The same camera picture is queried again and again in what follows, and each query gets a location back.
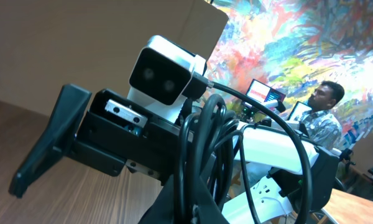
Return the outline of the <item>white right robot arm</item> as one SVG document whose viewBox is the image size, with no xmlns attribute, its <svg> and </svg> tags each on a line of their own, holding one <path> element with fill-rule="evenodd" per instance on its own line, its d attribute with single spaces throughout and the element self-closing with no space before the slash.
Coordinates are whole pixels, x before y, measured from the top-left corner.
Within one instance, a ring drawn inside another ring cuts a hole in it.
<svg viewBox="0 0 373 224">
<path fill-rule="evenodd" d="M 14 174 L 9 193 L 22 197 L 28 186 L 61 158 L 69 157 L 107 175 L 117 176 L 127 161 L 152 171 L 164 190 L 142 223 L 180 223 L 181 189 L 175 170 L 181 129 L 165 119 L 172 111 L 157 92 L 132 87 L 126 98 L 111 90 L 92 94 L 64 85 L 45 131 Z M 329 201 L 338 157 L 317 143 L 280 129 L 229 122 L 222 142 L 233 143 L 231 159 L 270 166 L 250 196 L 264 222 L 292 210 L 304 215 Z"/>
</svg>

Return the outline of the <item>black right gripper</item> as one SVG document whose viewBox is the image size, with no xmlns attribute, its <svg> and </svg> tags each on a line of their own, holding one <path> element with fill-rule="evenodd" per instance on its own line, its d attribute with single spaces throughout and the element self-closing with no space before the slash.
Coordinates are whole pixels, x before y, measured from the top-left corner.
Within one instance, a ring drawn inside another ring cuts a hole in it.
<svg viewBox="0 0 373 224">
<path fill-rule="evenodd" d="M 228 223 L 201 179 L 193 205 L 181 204 L 172 176 L 179 126 L 109 89 L 95 94 L 83 118 L 90 98 L 86 89 L 62 86 L 44 132 L 11 180 L 11 195 L 22 198 L 28 186 L 67 155 L 113 177 L 124 166 L 142 166 L 143 173 L 165 183 L 139 224 Z"/>
</svg>

